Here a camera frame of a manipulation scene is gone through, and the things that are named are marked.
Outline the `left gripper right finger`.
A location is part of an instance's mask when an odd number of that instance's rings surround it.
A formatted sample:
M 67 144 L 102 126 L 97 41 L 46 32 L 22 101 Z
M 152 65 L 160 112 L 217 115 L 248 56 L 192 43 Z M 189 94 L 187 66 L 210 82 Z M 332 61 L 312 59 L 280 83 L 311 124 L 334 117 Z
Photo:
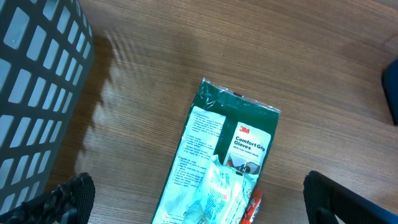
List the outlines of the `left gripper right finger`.
M 309 224 L 397 223 L 397 215 L 312 170 L 303 182 Z

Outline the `red white tube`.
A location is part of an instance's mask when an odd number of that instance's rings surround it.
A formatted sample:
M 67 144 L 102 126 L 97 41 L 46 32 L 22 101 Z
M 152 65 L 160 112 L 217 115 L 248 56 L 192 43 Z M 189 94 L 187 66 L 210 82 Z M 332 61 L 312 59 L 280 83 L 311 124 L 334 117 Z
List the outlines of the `red white tube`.
M 262 202 L 262 190 L 259 186 L 255 188 L 251 200 L 246 208 L 246 211 L 240 221 L 240 224 L 252 224 L 259 211 Z

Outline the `green package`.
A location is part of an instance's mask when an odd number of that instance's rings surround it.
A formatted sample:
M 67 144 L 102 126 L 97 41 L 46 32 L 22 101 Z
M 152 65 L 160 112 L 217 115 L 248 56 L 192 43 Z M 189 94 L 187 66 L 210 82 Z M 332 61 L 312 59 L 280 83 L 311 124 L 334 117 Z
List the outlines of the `green package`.
M 280 110 L 203 79 L 190 107 L 153 223 L 181 223 L 213 156 L 259 177 Z

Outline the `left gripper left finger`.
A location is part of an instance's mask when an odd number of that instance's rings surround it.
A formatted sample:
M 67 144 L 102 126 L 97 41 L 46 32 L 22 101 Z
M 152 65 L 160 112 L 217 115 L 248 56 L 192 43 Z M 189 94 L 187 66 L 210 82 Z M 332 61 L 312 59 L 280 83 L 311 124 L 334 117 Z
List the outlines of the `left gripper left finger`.
M 83 172 L 1 215 L 3 224 L 87 224 L 95 201 L 92 177 Z

